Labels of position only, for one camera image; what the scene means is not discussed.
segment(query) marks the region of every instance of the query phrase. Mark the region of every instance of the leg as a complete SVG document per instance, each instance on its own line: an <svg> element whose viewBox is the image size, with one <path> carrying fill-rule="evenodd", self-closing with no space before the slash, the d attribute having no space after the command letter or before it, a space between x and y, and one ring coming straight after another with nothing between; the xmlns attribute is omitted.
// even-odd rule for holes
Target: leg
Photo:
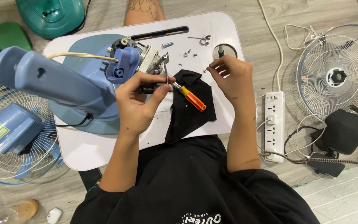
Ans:
<svg viewBox="0 0 358 224"><path fill-rule="evenodd" d="M158 0L129 0L125 26L164 20Z"/></svg>

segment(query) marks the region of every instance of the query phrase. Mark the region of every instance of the fan guard center hub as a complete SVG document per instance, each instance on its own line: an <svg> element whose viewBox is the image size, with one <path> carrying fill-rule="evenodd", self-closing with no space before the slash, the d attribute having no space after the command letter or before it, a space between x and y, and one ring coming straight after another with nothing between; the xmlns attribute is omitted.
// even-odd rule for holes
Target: fan guard center hub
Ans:
<svg viewBox="0 0 358 224"><path fill-rule="evenodd" d="M347 75L343 69L335 67L327 72L325 81L330 87L338 88L345 83L346 77Z"/></svg>

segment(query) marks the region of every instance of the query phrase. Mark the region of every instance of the black t-shirt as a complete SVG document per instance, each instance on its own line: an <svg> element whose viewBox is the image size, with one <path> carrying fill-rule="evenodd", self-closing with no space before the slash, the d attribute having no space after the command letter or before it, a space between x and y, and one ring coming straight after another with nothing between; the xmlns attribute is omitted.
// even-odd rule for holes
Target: black t-shirt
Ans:
<svg viewBox="0 0 358 224"><path fill-rule="evenodd" d="M139 151L136 186L92 188L71 224L319 223L307 203L274 173L228 173L216 135Z"/></svg>

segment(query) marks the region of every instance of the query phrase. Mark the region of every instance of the red and yellow screwdriver handle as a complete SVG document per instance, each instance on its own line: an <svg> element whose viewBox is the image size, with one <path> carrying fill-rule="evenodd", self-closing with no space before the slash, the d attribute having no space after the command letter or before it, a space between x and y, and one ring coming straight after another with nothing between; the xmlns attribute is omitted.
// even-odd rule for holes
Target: red and yellow screwdriver handle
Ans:
<svg viewBox="0 0 358 224"><path fill-rule="evenodd" d="M186 87L181 86L180 91L191 104L193 104L199 111L203 112L206 109L206 105L198 98L194 93L189 91Z"/></svg>

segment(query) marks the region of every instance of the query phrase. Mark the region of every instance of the small screw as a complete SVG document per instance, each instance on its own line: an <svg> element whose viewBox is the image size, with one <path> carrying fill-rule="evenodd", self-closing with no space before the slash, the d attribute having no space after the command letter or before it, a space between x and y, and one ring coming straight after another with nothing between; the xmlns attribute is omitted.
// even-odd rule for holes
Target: small screw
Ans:
<svg viewBox="0 0 358 224"><path fill-rule="evenodd" d="M169 46L172 46L172 45L173 45L173 42L163 43L162 48L166 48L166 47L169 47Z"/></svg>

